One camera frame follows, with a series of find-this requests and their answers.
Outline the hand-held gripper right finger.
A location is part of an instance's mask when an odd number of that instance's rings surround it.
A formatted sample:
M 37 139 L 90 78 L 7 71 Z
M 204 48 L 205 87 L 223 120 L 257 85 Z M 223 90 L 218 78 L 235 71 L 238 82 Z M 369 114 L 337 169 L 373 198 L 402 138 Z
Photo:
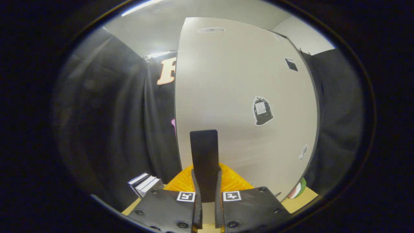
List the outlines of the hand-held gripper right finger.
M 215 193 L 215 225 L 222 233 L 270 233 L 290 213 L 267 187 L 253 187 L 220 163 Z

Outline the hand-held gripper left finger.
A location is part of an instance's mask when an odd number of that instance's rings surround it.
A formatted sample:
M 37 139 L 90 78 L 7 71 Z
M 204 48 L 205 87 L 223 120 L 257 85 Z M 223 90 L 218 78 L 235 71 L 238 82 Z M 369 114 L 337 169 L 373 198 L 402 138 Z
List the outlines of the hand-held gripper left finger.
M 182 170 L 164 188 L 150 188 L 128 217 L 164 233 L 202 229 L 201 195 L 193 166 Z

